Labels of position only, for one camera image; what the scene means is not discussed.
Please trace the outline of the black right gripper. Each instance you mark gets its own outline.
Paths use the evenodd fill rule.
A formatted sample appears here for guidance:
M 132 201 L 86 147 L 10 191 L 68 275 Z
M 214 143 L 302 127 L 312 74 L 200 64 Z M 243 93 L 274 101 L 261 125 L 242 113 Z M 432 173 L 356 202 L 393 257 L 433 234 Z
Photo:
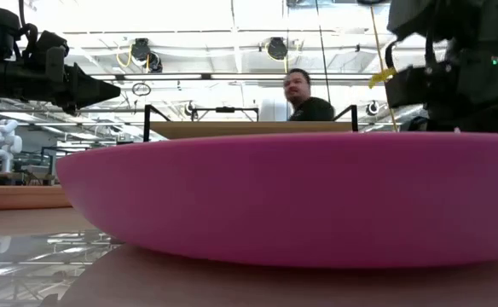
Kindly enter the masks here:
M 408 67 L 385 84 L 390 108 L 491 107 L 498 105 L 498 41 L 450 41 L 442 61 L 426 46 L 424 67 Z

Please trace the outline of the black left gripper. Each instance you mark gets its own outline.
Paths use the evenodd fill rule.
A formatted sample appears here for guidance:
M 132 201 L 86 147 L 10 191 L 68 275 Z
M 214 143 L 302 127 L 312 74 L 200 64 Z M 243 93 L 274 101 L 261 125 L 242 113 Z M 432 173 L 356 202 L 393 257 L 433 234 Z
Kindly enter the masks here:
M 65 65 L 69 48 L 63 44 L 49 48 L 45 53 L 44 101 L 50 102 L 67 114 L 79 109 L 120 96 L 121 89 L 113 84 L 92 78 L 77 63 L 74 64 L 74 96 L 69 73 L 72 67 Z

